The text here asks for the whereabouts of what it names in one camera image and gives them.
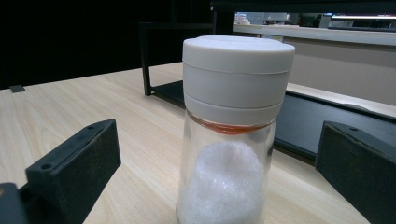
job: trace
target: clear glass container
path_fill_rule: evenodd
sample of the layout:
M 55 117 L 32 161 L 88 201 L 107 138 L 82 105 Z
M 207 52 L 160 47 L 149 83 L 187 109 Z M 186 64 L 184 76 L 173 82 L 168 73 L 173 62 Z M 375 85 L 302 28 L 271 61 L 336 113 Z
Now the clear glass container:
M 186 110 L 177 218 L 180 224 L 259 224 L 276 122 L 239 126 Z

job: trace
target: white cap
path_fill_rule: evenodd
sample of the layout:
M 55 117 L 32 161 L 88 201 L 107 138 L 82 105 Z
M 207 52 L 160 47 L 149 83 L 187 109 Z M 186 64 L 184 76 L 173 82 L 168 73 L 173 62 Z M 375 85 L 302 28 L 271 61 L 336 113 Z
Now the white cap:
M 254 37 L 186 39 L 183 90 L 187 109 L 217 123 L 268 123 L 280 110 L 294 51 L 294 46 Z

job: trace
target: white powder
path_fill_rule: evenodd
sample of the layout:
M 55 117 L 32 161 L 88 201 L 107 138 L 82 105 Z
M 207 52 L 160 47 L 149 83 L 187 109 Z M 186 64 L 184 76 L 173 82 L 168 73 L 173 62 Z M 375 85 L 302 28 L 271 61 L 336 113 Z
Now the white powder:
M 245 143 L 202 148 L 181 194 L 178 218 L 182 224 L 262 222 L 262 167 Z

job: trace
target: light wood surface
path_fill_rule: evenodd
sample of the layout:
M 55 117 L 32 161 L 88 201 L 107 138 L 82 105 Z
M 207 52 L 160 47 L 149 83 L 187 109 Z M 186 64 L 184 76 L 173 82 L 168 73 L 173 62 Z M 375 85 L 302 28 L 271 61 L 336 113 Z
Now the light wood surface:
M 150 68 L 152 85 L 181 80 L 182 64 Z M 115 119 L 122 165 L 85 223 L 177 223 L 184 110 L 145 96 L 141 69 L 0 91 L 0 183 L 80 129 Z M 274 151 L 265 223 L 368 223 L 313 166 Z

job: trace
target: dark background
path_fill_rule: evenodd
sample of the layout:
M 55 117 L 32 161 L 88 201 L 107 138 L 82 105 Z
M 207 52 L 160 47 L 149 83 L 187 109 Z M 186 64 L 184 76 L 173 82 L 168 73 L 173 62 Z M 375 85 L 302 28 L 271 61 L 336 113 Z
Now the dark background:
M 211 22 L 210 0 L 0 3 L 0 89 L 141 67 L 138 23 Z M 150 65 L 181 61 L 173 39 L 148 34 Z

